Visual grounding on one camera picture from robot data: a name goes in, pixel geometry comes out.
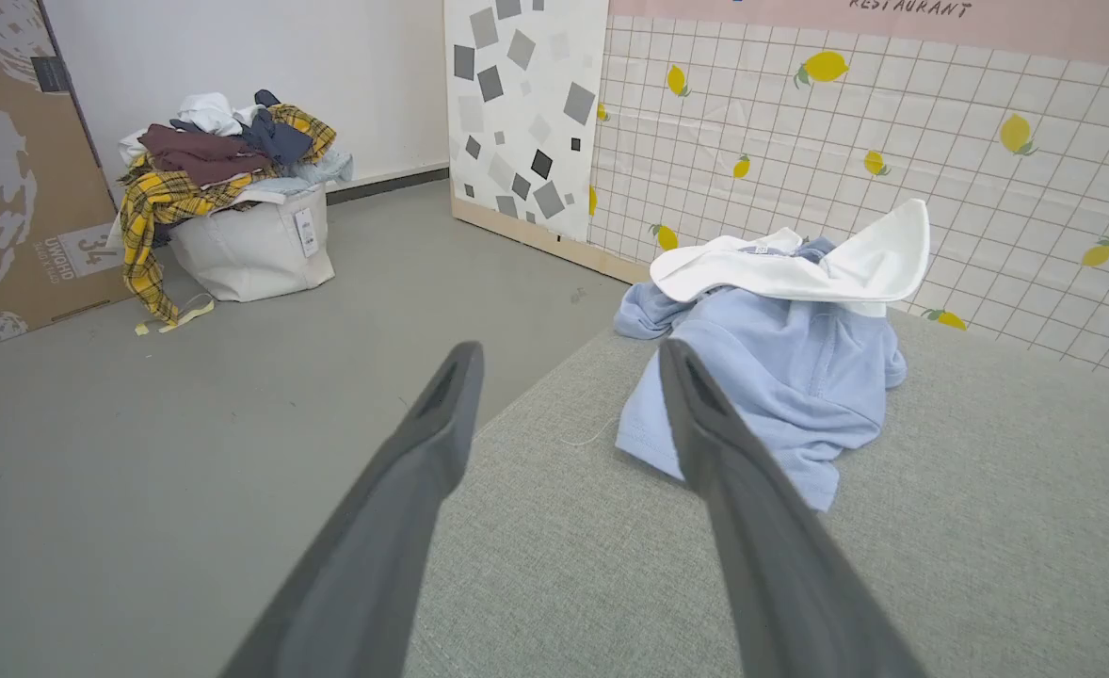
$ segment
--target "pink banner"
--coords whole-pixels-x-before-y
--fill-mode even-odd
[[[610,13],[892,34],[1109,64],[1109,0],[612,0]]]

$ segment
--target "yellow plaid shirt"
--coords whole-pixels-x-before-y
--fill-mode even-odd
[[[336,139],[329,125],[288,103],[271,107],[276,123],[286,123],[313,138],[313,145],[301,162],[314,163]],[[123,282],[144,302],[149,312],[167,325],[179,322],[179,308],[169,300],[163,287],[162,267],[153,256],[153,224],[211,214],[233,204],[245,186],[254,181],[277,176],[271,168],[226,183],[199,189],[184,171],[155,171],[149,155],[141,155],[120,179],[128,186],[120,206],[120,229],[123,232]]]

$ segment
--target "white wall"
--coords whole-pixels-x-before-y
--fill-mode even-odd
[[[338,132],[356,183],[444,166],[441,0],[45,0],[112,185],[115,142],[187,94],[274,91]]]

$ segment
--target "grid patterned wall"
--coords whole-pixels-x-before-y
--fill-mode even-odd
[[[795,80],[826,51],[849,70]],[[920,198],[933,259],[894,307],[1109,375],[1108,65],[640,17],[610,17],[606,54],[589,243],[639,262],[654,224],[842,243]]]

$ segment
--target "pile of clothes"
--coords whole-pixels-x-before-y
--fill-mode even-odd
[[[747,428],[814,510],[838,490],[833,461],[882,433],[886,391],[906,377],[886,304],[922,283],[927,209],[910,201],[838,245],[782,229],[664,252],[627,292],[619,334],[671,331],[701,356]],[[620,414],[618,446],[683,480],[658,355]]]
[[[182,102],[169,125],[152,124],[120,141],[128,173],[112,227],[123,245],[123,280],[167,326],[180,322],[165,295],[154,244],[177,224],[224,209],[257,202],[284,204],[287,196],[329,180],[353,179],[353,158],[333,150],[327,124],[269,91],[233,110],[223,94]]]

